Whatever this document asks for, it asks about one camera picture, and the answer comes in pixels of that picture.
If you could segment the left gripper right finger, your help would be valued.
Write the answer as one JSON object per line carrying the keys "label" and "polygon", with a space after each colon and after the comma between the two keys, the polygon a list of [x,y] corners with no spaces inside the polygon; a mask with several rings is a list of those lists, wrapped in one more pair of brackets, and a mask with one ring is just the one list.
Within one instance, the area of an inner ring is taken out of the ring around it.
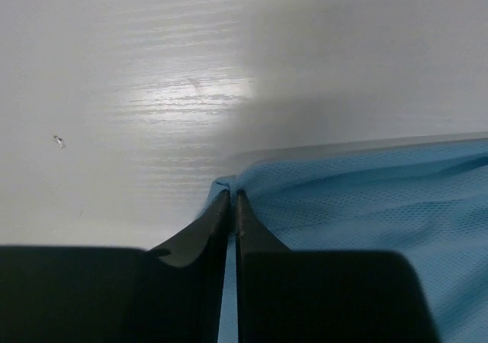
{"label": "left gripper right finger", "polygon": [[236,203],[241,342],[436,342],[417,274],[387,251],[294,251]]}

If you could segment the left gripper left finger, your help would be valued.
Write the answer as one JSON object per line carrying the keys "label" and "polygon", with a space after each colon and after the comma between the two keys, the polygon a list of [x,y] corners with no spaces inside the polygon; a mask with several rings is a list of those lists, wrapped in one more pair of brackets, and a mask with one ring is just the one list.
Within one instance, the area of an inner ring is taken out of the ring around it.
{"label": "left gripper left finger", "polygon": [[215,342],[230,194],[157,247],[4,246],[3,342]]}

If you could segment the light blue shorts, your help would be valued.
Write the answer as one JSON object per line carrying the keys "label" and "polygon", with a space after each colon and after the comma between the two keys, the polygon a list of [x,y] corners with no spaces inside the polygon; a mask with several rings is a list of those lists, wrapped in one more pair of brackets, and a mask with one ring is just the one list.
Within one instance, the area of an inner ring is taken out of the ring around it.
{"label": "light blue shorts", "polygon": [[300,250],[393,250],[415,268],[443,342],[487,340],[484,139],[279,160],[216,179]]}

